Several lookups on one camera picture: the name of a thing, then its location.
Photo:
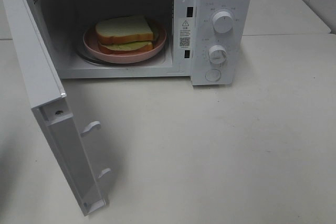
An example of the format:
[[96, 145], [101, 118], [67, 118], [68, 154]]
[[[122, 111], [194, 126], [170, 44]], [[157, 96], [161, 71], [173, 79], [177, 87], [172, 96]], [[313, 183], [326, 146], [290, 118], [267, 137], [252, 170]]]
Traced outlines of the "white bread sandwich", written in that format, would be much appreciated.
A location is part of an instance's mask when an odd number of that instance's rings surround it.
[[144, 16], [107, 19], [95, 25], [99, 50], [104, 54], [150, 51], [159, 38], [155, 23]]

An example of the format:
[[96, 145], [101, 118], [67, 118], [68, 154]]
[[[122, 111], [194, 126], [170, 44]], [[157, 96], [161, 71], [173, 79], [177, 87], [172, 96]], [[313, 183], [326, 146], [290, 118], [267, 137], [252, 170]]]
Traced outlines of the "pink round plate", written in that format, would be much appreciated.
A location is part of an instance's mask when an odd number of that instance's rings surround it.
[[158, 55], [165, 46], [167, 33], [165, 28], [154, 20], [149, 21], [153, 30], [153, 41], [135, 41], [126, 44], [103, 45], [98, 41], [94, 28], [83, 36], [87, 52], [105, 63], [132, 64], [143, 62]]

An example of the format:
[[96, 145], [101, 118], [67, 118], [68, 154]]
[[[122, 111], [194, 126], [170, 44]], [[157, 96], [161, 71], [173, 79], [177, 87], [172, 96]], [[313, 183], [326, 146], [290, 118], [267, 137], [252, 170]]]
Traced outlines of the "white microwave door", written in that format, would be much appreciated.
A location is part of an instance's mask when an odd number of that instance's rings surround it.
[[67, 94], [51, 59], [50, 35], [41, 17], [40, 0], [3, 0], [31, 111], [86, 216], [105, 206], [98, 175], [92, 169], [84, 137], [99, 121], [79, 131]]

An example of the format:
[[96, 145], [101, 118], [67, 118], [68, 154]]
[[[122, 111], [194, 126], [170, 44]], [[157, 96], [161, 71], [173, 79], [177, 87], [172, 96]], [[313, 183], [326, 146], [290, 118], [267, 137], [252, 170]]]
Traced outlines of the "round white door button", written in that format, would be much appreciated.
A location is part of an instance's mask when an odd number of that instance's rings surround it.
[[221, 78], [221, 72], [217, 69], [211, 69], [205, 74], [205, 78], [209, 82], [216, 82]]

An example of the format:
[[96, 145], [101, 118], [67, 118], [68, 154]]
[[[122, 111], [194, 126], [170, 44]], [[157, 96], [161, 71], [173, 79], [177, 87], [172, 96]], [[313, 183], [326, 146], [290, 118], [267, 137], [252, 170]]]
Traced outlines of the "lower white microwave knob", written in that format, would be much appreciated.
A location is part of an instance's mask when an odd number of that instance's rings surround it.
[[223, 46], [214, 45], [208, 50], [209, 61], [212, 64], [220, 65], [227, 59], [227, 53]]

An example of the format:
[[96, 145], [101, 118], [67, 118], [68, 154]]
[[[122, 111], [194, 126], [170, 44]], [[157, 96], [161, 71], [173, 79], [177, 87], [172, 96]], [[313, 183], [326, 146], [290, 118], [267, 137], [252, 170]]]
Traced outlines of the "white microwave knob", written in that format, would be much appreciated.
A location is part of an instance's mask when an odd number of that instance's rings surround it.
[[219, 10], [214, 14], [212, 23], [217, 33], [224, 34], [233, 28], [234, 20], [228, 10]]
[[212, 64], [220, 65], [227, 59], [227, 53], [223, 46], [214, 45], [208, 50], [209, 61]]

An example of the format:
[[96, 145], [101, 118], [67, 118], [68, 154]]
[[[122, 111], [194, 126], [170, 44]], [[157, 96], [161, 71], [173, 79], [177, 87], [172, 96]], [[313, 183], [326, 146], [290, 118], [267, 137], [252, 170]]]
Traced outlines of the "white warning label sticker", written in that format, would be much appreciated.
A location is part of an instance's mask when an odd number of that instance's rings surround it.
[[190, 48], [193, 38], [194, 19], [180, 18], [178, 21], [178, 43], [180, 48]]

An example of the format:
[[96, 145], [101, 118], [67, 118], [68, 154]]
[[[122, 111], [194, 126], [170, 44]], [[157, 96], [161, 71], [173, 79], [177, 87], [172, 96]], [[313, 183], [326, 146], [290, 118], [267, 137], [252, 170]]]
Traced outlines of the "white microwave oven body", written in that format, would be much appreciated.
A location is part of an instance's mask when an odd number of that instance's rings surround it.
[[[54, 52], [51, 59], [60, 79], [137, 78], [188, 76], [193, 85], [229, 84], [233, 80], [238, 48], [250, 0], [40, 0], [41, 17], [47, 26]], [[212, 18], [219, 10], [228, 10], [233, 28], [224, 34], [213, 28]], [[162, 23], [167, 32], [165, 51], [171, 60], [154, 66], [89, 63], [76, 54], [74, 44], [82, 40], [88, 27], [100, 20], [144, 15]], [[190, 48], [180, 48], [180, 18], [194, 19]], [[209, 61], [214, 45], [225, 48], [227, 59], [220, 65]], [[217, 69], [221, 78], [209, 82], [205, 74]]]

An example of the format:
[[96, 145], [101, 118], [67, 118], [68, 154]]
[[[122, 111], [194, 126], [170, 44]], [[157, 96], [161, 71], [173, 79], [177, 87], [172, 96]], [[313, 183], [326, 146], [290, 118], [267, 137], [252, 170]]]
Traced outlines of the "upper white microwave knob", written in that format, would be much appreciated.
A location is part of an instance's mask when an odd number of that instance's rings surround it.
[[224, 34], [233, 28], [234, 20], [228, 10], [219, 10], [214, 14], [212, 23], [217, 33]]

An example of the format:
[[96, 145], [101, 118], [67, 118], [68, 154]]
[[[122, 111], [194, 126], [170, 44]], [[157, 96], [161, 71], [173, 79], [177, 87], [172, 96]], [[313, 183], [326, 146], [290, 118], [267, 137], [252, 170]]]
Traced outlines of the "glass microwave turntable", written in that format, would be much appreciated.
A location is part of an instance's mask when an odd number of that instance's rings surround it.
[[153, 44], [150, 51], [121, 51], [116, 54], [103, 53], [100, 50], [107, 49], [99, 44], [93, 38], [88, 37], [74, 44], [76, 54], [83, 60], [97, 65], [112, 66], [112, 65], [144, 65], [154, 66], [171, 60], [171, 55], [165, 51], [165, 41], [159, 39]]

